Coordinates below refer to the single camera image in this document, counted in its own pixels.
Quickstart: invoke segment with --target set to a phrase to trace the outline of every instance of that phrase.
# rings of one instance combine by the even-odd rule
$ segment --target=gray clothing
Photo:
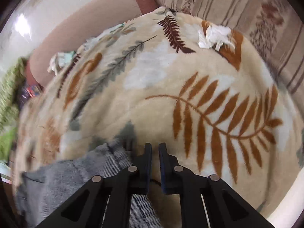
[[[116,140],[98,146],[79,159],[24,172],[23,184],[16,194],[16,207],[20,213],[25,212],[28,227],[35,227],[92,176],[110,177],[130,165],[127,152]],[[133,195],[130,227],[161,227],[147,196]]]

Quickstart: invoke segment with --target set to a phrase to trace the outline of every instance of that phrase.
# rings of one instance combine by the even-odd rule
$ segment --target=white floor
[[[22,0],[0,33],[0,80],[65,18],[92,0]]]

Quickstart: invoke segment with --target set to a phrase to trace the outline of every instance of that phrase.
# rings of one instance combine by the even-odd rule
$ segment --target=leaf-patterned blanket
[[[84,155],[123,138],[158,144],[196,174],[216,173],[265,217],[301,167],[303,121],[243,35],[235,48],[199,48],[210,23],[163,7],[127,22],[77,55],[27,104],[19,126],[14,187],[22,171]],[[180,227],[177,196],[151,187],[165,226]]]

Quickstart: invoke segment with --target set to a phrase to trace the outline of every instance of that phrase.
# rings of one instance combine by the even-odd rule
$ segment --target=green cloth
[[[19,109],[15,101],[18,87],[25,80],[27,59],[20,57],[4,75],[0,84],[0,160],[7,161],[16,136]]]

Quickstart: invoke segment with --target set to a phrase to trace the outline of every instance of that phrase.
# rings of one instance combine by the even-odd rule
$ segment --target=metal pin
[[[181,172],[181,171],[184,170],[184,168],[181,165],[177,165],[177,166],[174,167],[174,170],[178,171],[178,172]]]
[[[101,176],[93,176],[92,181],[95,182],[95,183],[100,182],[101,181]]]
[[[135,165],[131,165],[131,166],[128,167],[128,171],[129,172],[135,172],[135,171],[137,171],[137,167]]]
[[[216,175],[216,174],[212,174],[212,175],[210,175],[210,179],[212,180],[212,181],[218,181],[219,180],[219,176],[218,175]]]

